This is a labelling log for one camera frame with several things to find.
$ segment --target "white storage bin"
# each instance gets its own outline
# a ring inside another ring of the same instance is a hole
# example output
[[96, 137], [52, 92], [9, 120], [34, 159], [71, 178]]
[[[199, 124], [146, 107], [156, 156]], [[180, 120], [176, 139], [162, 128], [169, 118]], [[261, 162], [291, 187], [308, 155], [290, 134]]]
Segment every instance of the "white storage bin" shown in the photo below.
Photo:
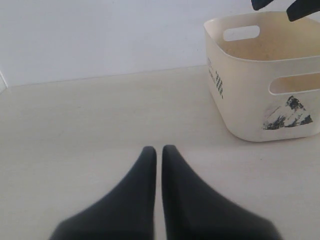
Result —
[[320, 132], [320, 23], [262, 12], [204, 28], [209, 87], [230, 132], [253, 142]]

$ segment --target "black object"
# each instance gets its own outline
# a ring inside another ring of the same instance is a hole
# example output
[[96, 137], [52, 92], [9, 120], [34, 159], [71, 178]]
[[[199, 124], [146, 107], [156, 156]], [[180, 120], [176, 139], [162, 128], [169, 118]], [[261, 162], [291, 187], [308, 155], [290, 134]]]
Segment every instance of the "black object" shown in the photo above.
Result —
[[[253, 9], [258, 11], [274, 0], [251, 0]], [[286, 11], [291, 22], [320, 11], [320, 0], [296, 0]]]
[[162, 153], [162, 201], [168, 240], [281, 240], [274, 225], [208, 186], [177, 148]]
[[63, 221], [50, 240], [153, 240], [157, 154], [148, 146], [105, 197]]

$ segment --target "mountain graphic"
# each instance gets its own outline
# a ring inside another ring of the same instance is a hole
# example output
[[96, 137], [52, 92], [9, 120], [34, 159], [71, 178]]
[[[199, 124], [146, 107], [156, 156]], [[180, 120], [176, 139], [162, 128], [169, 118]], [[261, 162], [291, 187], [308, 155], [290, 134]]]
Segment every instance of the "mountain graphic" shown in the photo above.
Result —
[[289, 97], [285, 105], [278, 106], [267, 117], [263, 124], [264, 130], [294, 128], [312, 123], [313, 120], [305, 107], [294, 96]]

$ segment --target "handle cutout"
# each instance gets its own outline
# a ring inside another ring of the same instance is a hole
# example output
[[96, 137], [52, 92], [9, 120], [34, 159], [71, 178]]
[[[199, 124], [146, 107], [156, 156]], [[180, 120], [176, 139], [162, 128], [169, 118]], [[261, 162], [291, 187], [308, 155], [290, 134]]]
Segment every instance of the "handle cutout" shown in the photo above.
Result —
[[243, 26], [237, 28], [229, 28], [224, 31], [223, 39], [227, 42], [244, 40], [244, 39], [255, 39], [260, 34], [260, 27], [254, 26]]
[[269, 87], [274, 95], [320, 90], [320, 72], [277, 78]]

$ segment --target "white floor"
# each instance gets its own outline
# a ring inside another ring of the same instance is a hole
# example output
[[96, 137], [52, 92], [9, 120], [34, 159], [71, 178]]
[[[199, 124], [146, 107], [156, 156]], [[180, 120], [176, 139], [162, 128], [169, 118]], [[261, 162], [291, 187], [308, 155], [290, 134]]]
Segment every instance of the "white floor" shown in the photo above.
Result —
[[[0, 95], [0, 239], [45, 240], [105, 195], [145, 145], [175, 144], [220, 193], [286, 240], [320, 237], [320, 135], [267, 143], [228, 132], [206, 67], [13, 87]], [[158, 176], [155, 230], [165, 240]]]

